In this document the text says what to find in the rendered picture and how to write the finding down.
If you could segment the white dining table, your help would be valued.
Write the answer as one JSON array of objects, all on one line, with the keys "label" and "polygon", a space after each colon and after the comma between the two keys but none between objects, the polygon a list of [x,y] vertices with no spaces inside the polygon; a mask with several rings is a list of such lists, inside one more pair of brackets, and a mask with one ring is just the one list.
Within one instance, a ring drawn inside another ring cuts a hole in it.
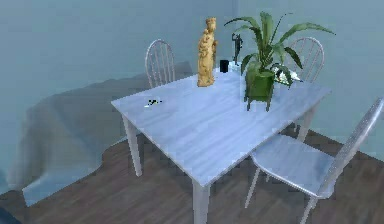
[{"label": "white dining table", "polygon": [[[210,187],[267,139],[301,116],[310,119],[330,89],[279,84],[269,111],[244,101],[244,77],[218,73],[209,87],[190,76],[114,100],[121,113],[135,173],[142,174],[136,133],[143,133],[192,180],[194,224],[206,224]],[[163,102],[144,107],[148,100]]]}]

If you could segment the white slat-back chair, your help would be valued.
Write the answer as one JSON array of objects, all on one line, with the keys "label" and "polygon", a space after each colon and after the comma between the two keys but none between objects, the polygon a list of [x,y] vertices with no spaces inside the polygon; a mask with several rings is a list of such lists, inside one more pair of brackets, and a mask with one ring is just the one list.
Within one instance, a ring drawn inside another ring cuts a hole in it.
[{"label": "white slat-back chair", "polygon": [[245,207],[249,206],[259,174],[263,171],[268,177],[273,177],[310,197],[300,221],[300,224],[306,224],[317,201],[332,196],[338,177],[383,113],[384,97],[379,97],[336,156],[286,135],[277,134],[270,138],[250,154],[256,171],[247,193]]},{"label": "white slat-back chair", "polygon": [[314,82],[324,66],[325,54],[322,44],[313,37],[302,37],[295,40],[290,48],[299,56],[302,67],[299,67],[289,55],[285,59],[287,67],[301,80]]},{"label": "white slat-back chair", "polygon": [[145,70],[151,88],[175,80],[174,54],[166,41],[156,39],[149,45],[145,54]]}]

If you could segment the tan wooden figure statue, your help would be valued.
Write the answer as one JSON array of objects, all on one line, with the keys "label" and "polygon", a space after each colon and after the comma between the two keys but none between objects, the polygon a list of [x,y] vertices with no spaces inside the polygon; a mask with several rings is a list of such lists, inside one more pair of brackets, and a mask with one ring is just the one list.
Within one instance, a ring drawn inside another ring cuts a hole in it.
[{"label": "tan wooden figure statue", "polygon": [[198,87],[208,87],[215,81],[212,75],[218,42],[214,38],[216,18],[206,19],[206,28],[198,43]]}]

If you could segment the green potted house plant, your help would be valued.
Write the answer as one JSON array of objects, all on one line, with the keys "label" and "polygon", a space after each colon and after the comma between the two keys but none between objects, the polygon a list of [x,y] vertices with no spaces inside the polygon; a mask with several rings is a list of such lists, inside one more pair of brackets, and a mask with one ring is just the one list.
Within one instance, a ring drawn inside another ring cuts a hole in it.
[{"label": "green potted house plant", "polygon": [[282,15],[278,23],[274,24],[272,15],[261,11],[261,23],[248,16],[234,18],[225,23],[228,25],[237,21],[248,22],[248,25],[240,26],[238,31],[249,30],[254,34],[257,51],[243,58],[240,70],[240,73],[245,75],[244,101],[247,103],[247,110],[250,110],[251,103],[256,101],[265,102],[266,111],[269,111],[274,83],[281,82],[288,88],[293,84],[292,72],[284,64],[284,59],[289,55],[299,67],[302,67],[302,64],[297,53],[284,44],[289,37],[305,30],[334,34],[319,24],[303,22],[293,25],[279,40],[276,40],[277,30],[284,17],[285,15]]}]

